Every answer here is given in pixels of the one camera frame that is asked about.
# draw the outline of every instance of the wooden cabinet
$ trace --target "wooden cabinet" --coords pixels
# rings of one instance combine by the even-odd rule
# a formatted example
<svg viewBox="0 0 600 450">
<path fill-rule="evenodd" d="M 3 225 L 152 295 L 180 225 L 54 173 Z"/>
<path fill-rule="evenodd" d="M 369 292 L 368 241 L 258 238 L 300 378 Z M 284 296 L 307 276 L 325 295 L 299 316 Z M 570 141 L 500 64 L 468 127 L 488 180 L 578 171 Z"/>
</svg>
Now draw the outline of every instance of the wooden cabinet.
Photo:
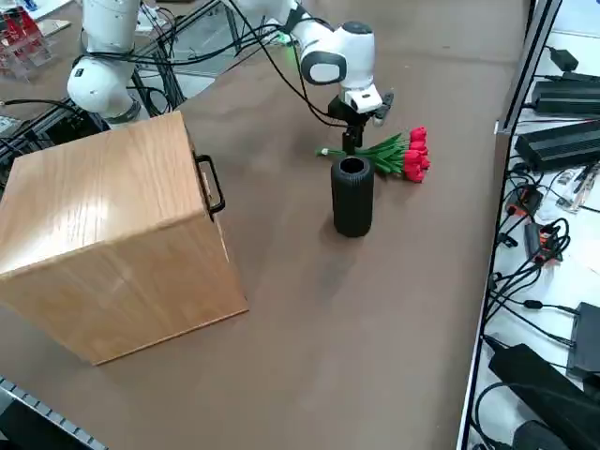
<svg viewBox="0 0 600 450">
<path fill-rule="evenodd" d="M 179 112 L 17 158 L 0 303 L 94 364 L 246 311 L 206 178 Z"/>
</svg>

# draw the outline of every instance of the black metal handle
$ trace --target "black metal handle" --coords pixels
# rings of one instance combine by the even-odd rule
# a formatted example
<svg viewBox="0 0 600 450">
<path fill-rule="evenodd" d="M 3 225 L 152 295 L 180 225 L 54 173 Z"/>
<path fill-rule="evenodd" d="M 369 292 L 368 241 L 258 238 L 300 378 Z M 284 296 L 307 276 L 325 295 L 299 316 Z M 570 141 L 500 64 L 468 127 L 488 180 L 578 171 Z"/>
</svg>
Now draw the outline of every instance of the black metal handle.
<svg viewBox="0 0 600 450">
<path fill-rule="evenodd" d="M 213 179 L 215 180 L 215 186 L 217 186 L 218 203 L 211 205 L 209 199 L 206 198 L 206 203 L 208 205 L 208 214 L 213 216 L 213 214 L 218 213 L 219 211 L 222 211 L 223 209 L 225 209 L 225 197 L 223 196 L 221 184 L 219 183 L 218 178 L 217 178 L 217 171 L 215 170 L 215 163 L 213 162 L 213 159 L 211 157 L 209 157 L 208 155 L 194 156 L 194 161 L 196 161 L 196 167 L 198 169 L 198 176 L 200 177 L 200 182 L 202 184 L 204 183 L 204 180 L 203 180 L 202 171 L 200 170 L 200 163 L 208 162 L 208 164 L 210 165 L 210 170 L 213 173 Z"/>
</svg>

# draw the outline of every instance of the electronic device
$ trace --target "electronic device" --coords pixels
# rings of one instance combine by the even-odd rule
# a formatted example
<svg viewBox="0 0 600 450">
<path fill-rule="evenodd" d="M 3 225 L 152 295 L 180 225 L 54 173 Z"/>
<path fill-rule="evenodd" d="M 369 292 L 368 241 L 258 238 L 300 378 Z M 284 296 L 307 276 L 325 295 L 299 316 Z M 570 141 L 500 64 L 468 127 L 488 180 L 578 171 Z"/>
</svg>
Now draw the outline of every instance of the electronic device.
<svg viewBox="0 0 600 450">
<path fill-rule="evenodd" d="M 576 72 L 564 72 L 564 74 L 562 75 L 562 79 L 572 82 L 600 82 L 600 77 L 596 75 L 586 75 L 585 73 Z"/>
<path fill-rule="evenodd" d="M 583 378 L 590 372 L 600 372 L 600 307 L 581 302 L 577 312 L 571 332 L 575 346 L 569 350 L 567 366 L 569 373 Z"/>
<path fill-rule="evenodd" d="M 539 223 L 525 225 L 525 249 L 528 258 L 534 258 L 537 263 L 547 263 L 551 260 L 562 261 L 563 255 L 557 253 L 559 246 L 554 230 L 546 230 Z"/>
<path fill-rule="evenodd" d="M 596 162 L 600 160 L 600 121 L 524 133 L 515 148 L 534 171 Z"/>
<path fill-rule="evenodd" d="M 513 450 L 570 450 L 547 426 L 530 420 L 513 435 Z"/>
<path fill-rule="evenodd" d="M 600 116 L 600 83 L 543 81 L 533 87 L 532 106 L 546 115 Z"/>
<path fill-rule="evenodd" d="M 543 198 L 542 193 L 534 186 L 519 183 L 506 200 L 506 210 L 514 211 L 514 215 L 519 217 L 534 216 Z"/>
<path fill-rule="evenodd" d="M 549 45 L 547 45 L 547 48 L 550 50 L 550 59 L 563 72 L 572 72 L 578 68 L 579 61 L 568 50 L 557 50 Z"/>
<path fill-rule="evenodd" d="M 339 101 L 355 113 L 374 113 L 383 105 L 373 82 L 375 37 L 364 23 L 346 22 L 334 30 L 311 17 L 296 0 L 225 0 L 224 4 L 245 23 L 242 9 L 283 23 L 281 32 L 299 43 L 302 77 L 315 85 L 339 83 Z M 87 51 L 71 70 L 67 90 L 78 106 L 98 113 L 112 127 L 140 116 L 140 104 L 127 91 L 135 66 L 128 59 L 134 49 L 139 5 L 139 0 L 83 2 Z"/>
<path fill-rule="evenodd" d="M 489 368 L 570 449 L 600 449 L 600 408 L 525 344 L 496 349 Z"/>
</svg>

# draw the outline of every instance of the red flower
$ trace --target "red flower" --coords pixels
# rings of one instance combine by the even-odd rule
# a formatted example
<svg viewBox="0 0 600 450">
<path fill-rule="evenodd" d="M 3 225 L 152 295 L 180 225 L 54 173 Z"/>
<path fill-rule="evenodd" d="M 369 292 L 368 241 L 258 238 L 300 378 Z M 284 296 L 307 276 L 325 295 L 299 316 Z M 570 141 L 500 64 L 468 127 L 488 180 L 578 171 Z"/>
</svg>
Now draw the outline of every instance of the red flower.
<svg viewBox="0 0 600 450">
<path fill-rule="evenodd" d="M 431 161 L 429 160 L 428 157 L 423 155 L 423 159 L 421 159 L 421 169 L 426 171 L 429 167 L 431 167 Z"/>
<path fill-rule="evenodd" d="M 425 127 L 413 128 L 411 130 L 411 142 L 425 141 L 428 136 L 428 129 Z"/>
<path fill-rule="evenodd" d="M 414 183 L 421 183 L 425 179 L 425 173 L 420 166 L 409 165 L 404 167 L 404 176 Z"/>
<path fill-rule="evenodd" d="M 405 168 L 406 168 L 406 166 L 421 167 L 422 159 L 423 159 L 423 156 L 421 155 L 421 152 L 419 152 L 418 150 L 409 148 L 409 150 L 407 150 L 404 153 L 404 167 Z"/>
<path fill-rule="evenodd" d="M 417 151 L 423 156 L 429 154 L 429 150 L 425 146 L 424 142 L 411 142 L 411 144 L 409 145 L 409 150 Z"/>
</svg>

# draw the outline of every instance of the black charger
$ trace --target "black charger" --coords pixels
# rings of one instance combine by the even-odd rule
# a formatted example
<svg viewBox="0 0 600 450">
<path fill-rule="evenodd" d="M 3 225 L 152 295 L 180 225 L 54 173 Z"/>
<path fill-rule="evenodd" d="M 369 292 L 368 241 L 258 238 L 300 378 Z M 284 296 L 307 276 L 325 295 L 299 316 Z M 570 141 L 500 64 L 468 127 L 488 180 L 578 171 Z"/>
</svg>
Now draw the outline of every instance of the black charger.
<svg viewBox="0 0 600 450">
<path fill-rule="evenodd" d="M 556 50 L 547 45 L 550 50 L 550 59 L 563 72 L 572 72 L 578 68 L 579 61 L 568 50 Z"/>
</svg>

